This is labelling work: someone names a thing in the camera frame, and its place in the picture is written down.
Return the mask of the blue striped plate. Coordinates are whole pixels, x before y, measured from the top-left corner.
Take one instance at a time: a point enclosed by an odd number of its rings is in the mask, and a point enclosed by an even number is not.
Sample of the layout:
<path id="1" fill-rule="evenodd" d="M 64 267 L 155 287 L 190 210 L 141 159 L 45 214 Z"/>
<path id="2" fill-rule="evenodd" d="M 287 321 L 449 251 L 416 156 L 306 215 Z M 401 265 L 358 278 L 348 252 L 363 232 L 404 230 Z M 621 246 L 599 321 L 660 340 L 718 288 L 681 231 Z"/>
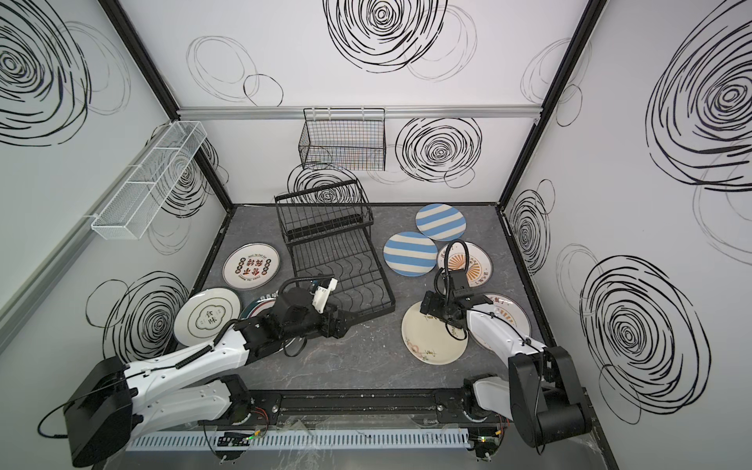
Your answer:
<path id="1" fill-rule="evenodd" d="M 418 277 L 437 265 L 438 248 L 433 240 L 418 232 L 401 232 L 391 236 L 383 248 L 384 260 L 395 273 Z"/>
<path id="2" fill-rule="evenodd" d="M 435 241 L 452 241 L 460 238 L 467 228 L 463 213 L 447 204 L 430 204 L 415 216 L 418 230 Z"/>

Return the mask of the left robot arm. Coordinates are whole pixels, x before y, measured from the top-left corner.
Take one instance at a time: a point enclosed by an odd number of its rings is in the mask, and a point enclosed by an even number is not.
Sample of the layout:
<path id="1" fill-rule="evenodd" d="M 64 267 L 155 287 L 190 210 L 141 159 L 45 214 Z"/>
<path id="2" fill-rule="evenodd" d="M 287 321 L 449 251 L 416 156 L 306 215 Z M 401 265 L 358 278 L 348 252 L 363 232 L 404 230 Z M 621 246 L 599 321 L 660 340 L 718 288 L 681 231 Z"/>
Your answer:
<path id="1" fill-rule="evenodd" d="M 98 464 L 153 431 L 217 420 L 246 399 L 246 388 L 225 372 L 283 351 L 296 338 L 343 337 L 350 313 L 331 301 L 333 289 L 284 285 L 271 309 L 228 321 L 211 340 L 159 358 L 98 362 L 57 407 L 72 465 Z"/>

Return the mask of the white plate black outline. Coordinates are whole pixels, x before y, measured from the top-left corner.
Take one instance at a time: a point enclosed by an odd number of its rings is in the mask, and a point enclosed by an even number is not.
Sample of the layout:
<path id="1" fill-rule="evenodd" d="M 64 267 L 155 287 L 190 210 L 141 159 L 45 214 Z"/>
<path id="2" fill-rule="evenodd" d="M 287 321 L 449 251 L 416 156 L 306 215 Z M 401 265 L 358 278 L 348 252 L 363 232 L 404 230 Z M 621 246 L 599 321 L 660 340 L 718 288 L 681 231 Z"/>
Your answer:
<path id="1" fill-rule="evenodd" d="M 174 319 L 174 338 L 190 347 L 211 340 L 231 319 L 238 319 L 241 303 L 237 294 L 225 288 L 211 288 L 191 297 Z"/>

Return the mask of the white mesh wall shelf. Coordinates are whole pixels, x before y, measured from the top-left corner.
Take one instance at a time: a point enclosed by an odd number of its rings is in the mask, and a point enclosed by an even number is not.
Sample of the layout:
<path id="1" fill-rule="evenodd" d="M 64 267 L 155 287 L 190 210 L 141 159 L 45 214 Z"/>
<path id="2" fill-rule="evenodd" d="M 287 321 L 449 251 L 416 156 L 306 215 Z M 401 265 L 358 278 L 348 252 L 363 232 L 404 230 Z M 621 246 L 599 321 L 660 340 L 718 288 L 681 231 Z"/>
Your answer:
<path id="1" fill-rule="evenodd" d="M 199 121 L 174 121 L 150 140 L 127 179 L 91 223 L 105 240 L 138 240 L 160 213 L 188 219 L 207 198 L 195 157 L 207 133 Z"/>

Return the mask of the black wire dish rack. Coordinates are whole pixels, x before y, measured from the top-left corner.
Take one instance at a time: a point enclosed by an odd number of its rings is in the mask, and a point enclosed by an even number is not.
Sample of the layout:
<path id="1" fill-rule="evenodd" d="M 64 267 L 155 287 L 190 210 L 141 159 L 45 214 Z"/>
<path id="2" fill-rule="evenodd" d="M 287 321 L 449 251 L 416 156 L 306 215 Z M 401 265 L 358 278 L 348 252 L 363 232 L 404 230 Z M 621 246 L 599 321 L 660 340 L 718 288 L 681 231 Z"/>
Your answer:
<path id="1" fill-rule="evenodd" d="M 371 238 L 372 207 L 358 180 L 282 194 L 274 204 L 296 276 L 337 279 L 331 303 L 360 322 L 395 311 Z"/>

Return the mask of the near blue striped plate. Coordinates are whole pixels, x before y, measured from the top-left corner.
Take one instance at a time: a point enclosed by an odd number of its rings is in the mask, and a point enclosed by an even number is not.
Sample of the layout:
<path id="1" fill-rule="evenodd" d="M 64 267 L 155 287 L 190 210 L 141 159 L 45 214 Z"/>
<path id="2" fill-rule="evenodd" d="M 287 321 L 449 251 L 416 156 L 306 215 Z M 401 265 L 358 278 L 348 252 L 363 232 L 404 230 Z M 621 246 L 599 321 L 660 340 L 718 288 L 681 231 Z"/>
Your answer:
<path id="1" fill-rule="evenodd" d="M 395 273 L 418 277 L 437 265 L 438 248 L 433 240 L 418 232 L 401 232 L 391 236 L 383 248 L 384 260 Z"/>

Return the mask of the far blue striped plate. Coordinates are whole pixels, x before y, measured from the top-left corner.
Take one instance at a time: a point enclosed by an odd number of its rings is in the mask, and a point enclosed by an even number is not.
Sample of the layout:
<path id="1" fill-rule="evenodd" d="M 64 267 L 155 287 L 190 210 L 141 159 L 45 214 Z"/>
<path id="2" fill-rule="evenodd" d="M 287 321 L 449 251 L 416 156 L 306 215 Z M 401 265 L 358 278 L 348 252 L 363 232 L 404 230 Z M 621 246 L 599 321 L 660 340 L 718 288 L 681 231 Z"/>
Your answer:
<path id="1" fill-rule="evenodd" d="M 418 230 L 435 241 L 452 241 L 460 238 L 467 228 L 463 213 L 447 204 L 430 204 L 415 216 Z"/>

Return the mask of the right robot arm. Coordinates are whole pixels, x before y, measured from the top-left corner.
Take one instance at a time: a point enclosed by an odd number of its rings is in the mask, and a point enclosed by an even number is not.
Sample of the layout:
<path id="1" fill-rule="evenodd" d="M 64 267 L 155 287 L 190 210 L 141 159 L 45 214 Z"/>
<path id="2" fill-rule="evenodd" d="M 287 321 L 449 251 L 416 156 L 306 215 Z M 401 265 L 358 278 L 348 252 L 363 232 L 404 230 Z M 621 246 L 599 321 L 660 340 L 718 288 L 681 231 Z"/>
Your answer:
<path id="1" fill-rule="evenodd" d="M 507 378 L 469 383 L 470 409 L 510 419 L 531 448 L 591 433 L 589 409 L 572 356 L 523 335 L 492 311 L 493 301 L 470 288 L 462 272 L 440 272 L 420 312 L 486 344 L 507 366 Z"/>

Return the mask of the red green rimmed plate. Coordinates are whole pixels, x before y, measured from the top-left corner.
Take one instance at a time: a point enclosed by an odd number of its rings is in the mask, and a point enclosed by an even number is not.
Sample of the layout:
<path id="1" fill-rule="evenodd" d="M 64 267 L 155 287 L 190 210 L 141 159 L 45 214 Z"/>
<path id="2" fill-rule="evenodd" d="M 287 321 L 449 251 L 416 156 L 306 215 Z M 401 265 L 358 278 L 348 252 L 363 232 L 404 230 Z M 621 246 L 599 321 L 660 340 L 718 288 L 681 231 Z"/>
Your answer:
<path id="1" fill-rule="evenodd" d="M 256 301 L 253 301 L 252 303 L 250 303 L 250 305 L 247 305 L 245 309 L 243 309 L 242 313 L 240 313 L 239 315 L 239 319 L 245 320 L 247 318 L 259 315 L 263 311 L 266 311 L 267 309 L 271 309 L 275 303 L 276 303 L 276 297 L 266 296 L 266 297 L 257 299 Z"/>

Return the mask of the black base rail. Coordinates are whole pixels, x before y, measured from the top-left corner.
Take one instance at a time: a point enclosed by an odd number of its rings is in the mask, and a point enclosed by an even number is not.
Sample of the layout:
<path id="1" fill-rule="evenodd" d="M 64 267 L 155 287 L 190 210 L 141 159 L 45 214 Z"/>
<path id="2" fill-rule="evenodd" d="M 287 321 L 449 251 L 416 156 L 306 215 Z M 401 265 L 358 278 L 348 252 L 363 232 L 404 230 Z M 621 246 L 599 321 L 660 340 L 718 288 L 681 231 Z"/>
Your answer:
<path id="1" fill-rule="evenodd" d="M 319 390 L 233 392 L 230 411 L 237 418 L 260 413 L 260 422 L 275 424 L 278 417 L 300 415 L 418 414 L 440 423 L 483 422 L 492 415 L 528 426 L 542 434 L 576 435 L 591 431 L 591 415 L 585 400 L 575 403 L 554 389 L 535 392 L 530 399 L 511 401 L 506 393 L 489 391 L 479 396 L 471 386 L 437 390 Z"/>

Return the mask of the white plate red characters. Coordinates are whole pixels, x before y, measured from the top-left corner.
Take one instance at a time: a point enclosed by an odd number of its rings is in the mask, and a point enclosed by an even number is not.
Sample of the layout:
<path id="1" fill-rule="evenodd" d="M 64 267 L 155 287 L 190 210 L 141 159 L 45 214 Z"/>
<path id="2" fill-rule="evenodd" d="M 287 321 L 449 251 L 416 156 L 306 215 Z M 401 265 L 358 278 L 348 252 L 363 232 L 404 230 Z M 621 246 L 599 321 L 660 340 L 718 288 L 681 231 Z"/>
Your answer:
<path id="1" fill-rule="evenodd" d="M 268 284 L 281 268 L 276 248 L 264 243 L 251 243 L 235 250 L 225 261 L 222 278 L 237 290 L 254 290 Z"/>

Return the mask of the orange sunburst plate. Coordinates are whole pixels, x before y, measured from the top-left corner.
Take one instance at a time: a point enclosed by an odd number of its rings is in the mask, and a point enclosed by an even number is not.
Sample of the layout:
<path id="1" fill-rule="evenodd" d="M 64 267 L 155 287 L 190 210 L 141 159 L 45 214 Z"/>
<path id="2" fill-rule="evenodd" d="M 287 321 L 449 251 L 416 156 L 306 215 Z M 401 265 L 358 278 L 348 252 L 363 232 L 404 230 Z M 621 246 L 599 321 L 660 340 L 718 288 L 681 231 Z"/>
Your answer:
<path id="1" fill-rule="evenodd" d="M 479 246 L 464 241 L 452 243 L 452 250 L 445 264 L 448 247 L 442 248 L 437 256 L 439 268 L 448 267 L 450 271 L 463 271 L 470 287 L 480 287 L 488 282 L 493 274 L 490 256 Z"/>
<path id="2" fill-rule="evenodd" d="M 485 349 L 507 360 L 530 337 L 531 323 L 524 309 L 515 301 L 485 293 L 489 303 L 474 305 L 467 313 L 471 336 Z"/>

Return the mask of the cream floral plate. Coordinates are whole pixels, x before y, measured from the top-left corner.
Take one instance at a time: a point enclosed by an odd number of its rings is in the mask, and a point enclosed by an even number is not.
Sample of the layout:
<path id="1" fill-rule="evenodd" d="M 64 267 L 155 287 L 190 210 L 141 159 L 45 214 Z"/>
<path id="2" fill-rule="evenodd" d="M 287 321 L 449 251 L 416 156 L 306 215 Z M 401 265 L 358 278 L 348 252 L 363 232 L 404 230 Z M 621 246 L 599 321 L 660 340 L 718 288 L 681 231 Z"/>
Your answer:
<path id="1" fill-rule="evenodd" d="M 429 365 L 456 362 L 465 353 L 468 335 L 420 311 L 421 303 L 413 304 L 403 316 L 401 336 L 407 350 Z"/>

